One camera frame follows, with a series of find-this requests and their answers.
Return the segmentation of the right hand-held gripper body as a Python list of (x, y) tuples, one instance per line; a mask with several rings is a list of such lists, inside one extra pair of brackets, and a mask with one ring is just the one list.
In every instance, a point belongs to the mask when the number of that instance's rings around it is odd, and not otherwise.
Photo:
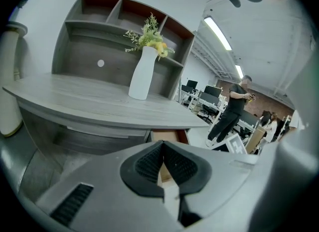
[(229, 152), (233, 154), (247, 154), (246, 148), (238, 133), (214, 144), (211, 150)]

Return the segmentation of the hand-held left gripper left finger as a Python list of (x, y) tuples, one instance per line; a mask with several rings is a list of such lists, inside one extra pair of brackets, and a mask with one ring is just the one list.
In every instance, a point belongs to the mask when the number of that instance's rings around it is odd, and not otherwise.
[(179, 232), (183, 226), (168, 212), (160, 198), (141, 197), (120, 176), (121, 164), (150, 147), (145, 143), (104, 156), (80, 166), (43, 193), (36, 205), (47, 215), (78, 185), (93, 188), (68, 228), (75, 232)]

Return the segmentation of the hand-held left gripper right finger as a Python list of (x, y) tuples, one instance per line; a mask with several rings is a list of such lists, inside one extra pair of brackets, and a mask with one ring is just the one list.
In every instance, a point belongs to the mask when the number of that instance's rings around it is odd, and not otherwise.
[(164, 141), (163, 161), (179, 187), (179, 217), (167, 232), (247, 232), (256, 196), (246, 188), (255, 155)]

